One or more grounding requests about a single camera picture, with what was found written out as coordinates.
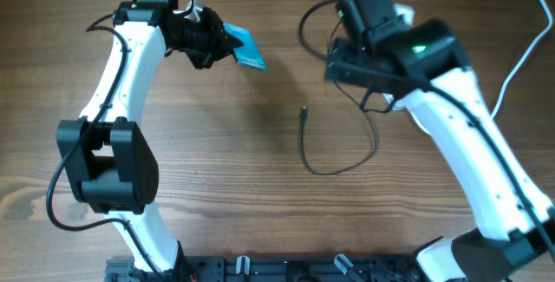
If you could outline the teal Galaxy smartphone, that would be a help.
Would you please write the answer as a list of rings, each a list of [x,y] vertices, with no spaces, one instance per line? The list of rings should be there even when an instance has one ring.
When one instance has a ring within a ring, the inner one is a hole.
[[[231,23],[223,23],[228,38],[232,37],[242,43],[241,46],[233,48],[233,56],[236,63],[241,67],[266,71],[267,66],[261,56],[251,32]]]

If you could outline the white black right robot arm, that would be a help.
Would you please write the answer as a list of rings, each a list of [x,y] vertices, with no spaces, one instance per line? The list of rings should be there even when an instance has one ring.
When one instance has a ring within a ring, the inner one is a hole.
[[[554,251],[554,205],[532,181],[484,103],[477,76],[442,20],[414,25],[393,0],[332,0],[345,37],[322,54],[325,77],[387,97],[427,131],[472,208],[476,227],[423,246],[415,281],[503,281]]]

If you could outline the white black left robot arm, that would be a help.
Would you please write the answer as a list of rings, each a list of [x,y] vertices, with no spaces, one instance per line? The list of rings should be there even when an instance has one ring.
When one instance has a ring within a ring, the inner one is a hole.
[[[208,7],[191,1],[131,0],[108,15],[114,38],[94,96],[73,121],[55,133],[61,162],[52,176],[66,174],[75,199],[116,226],[133,257],[108,268],[110,281],[195,281],[180,242],[167,230],[155,202],[159,167],[140,130],[153,76],[174,51],[196,69],[232,56],[243,63],[247,32]]]

